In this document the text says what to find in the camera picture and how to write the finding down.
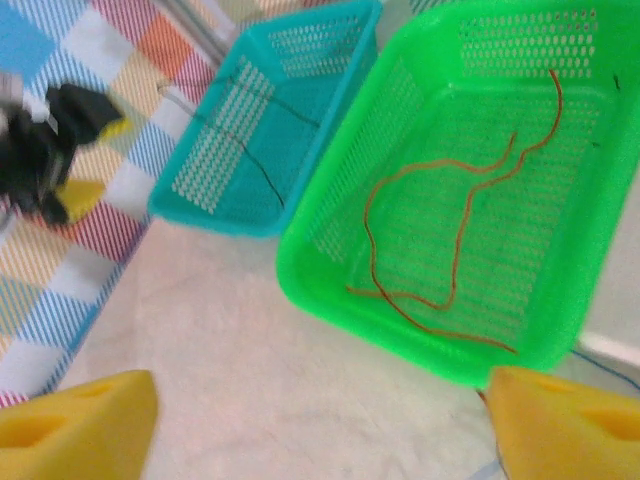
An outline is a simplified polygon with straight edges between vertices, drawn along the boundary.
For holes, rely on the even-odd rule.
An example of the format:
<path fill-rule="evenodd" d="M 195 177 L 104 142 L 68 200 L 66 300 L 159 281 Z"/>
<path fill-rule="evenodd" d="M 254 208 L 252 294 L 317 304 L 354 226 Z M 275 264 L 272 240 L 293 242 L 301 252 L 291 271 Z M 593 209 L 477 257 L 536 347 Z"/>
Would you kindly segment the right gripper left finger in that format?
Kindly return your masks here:
<path fill-rule="evenodd" d="M 0 480 L 141 480 L 159 412 L 130 370 L 0 409 Z"/>

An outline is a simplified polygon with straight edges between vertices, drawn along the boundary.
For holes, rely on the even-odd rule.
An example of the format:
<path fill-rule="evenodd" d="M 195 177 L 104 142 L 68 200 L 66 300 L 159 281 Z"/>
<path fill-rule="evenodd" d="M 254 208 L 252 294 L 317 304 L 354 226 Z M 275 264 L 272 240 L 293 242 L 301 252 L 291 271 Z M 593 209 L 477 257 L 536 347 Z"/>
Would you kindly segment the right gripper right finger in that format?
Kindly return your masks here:
<path fill-rule="evenodd" d="M 640 480 L 640 399 L 498 367 L 487 408 L 509 480 Z"/>

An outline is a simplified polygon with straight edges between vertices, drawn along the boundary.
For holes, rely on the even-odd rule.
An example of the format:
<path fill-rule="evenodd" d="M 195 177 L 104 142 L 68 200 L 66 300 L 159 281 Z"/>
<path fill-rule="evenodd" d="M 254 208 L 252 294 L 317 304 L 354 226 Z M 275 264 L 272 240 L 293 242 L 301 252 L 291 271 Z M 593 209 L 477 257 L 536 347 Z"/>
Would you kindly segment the white plastic basket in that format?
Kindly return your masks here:
<path fill-rule="evenodd" d="M 640 369 L 640 346 L 593 332 L 583 333 L 579 343 L 586 350 Z"/>

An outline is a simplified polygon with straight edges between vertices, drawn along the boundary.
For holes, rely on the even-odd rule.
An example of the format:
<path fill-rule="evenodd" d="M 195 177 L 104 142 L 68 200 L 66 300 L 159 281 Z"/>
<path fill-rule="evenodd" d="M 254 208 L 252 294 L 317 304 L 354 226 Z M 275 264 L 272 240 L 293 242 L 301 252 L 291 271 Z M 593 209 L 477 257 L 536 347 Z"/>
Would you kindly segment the teal plastic basket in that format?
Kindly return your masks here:
<path fill-rule="evenodd" d="M 274 237 L 377 58 L 380 0 L 282 15 L 239 35 L 152 190 L 151 214 Z"/>

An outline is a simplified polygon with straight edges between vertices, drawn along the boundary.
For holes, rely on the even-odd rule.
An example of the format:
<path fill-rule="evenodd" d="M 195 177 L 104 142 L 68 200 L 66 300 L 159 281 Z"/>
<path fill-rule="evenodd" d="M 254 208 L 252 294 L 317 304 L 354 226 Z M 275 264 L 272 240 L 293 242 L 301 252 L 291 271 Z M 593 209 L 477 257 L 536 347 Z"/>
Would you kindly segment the green plastic basket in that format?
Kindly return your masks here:
<path fill-rule="evenodd" d="M 460 0 L 382 49 L 283 234 L 300 308 L 450 381 L 574 346 L 640 162 L 640 0 Z"/>

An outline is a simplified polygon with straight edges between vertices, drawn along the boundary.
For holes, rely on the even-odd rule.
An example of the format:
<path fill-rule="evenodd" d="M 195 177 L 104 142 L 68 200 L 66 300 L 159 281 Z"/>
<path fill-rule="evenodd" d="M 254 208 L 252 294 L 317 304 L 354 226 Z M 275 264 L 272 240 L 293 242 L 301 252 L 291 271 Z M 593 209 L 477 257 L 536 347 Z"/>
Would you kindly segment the aluminium frame post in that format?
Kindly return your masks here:
<path fill-rule="evenodd" d="M 237 28 L 217 0 L 157 0 L 206 57 L 221 63 L 237 37 Z"/>

